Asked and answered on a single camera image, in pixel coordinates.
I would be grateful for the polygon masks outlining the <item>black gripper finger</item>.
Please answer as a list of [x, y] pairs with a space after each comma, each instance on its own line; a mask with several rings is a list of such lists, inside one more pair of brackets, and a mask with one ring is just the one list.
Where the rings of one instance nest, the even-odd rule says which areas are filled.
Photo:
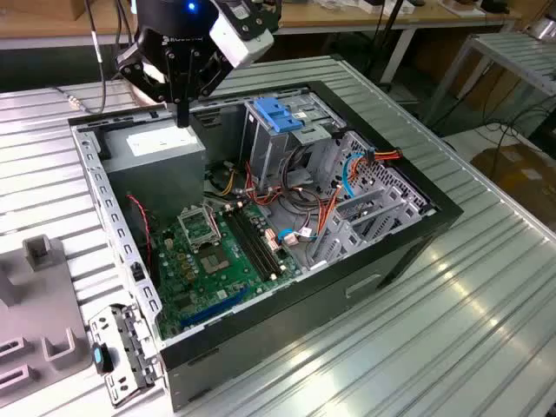
[[156, 103], [164, 103], [182, 127], [182, 79], [175, 72], [175, 60], [166, 54], [162, 57], [145, 55], [139, 46], [131, 46], [116, 56], [116, 69], [123, 78]]
[[195, 50], [191, 53], [182, 126], [189, 126], [190, 104], [208, 97], [230, 72], [230, 62], [219, 50]]

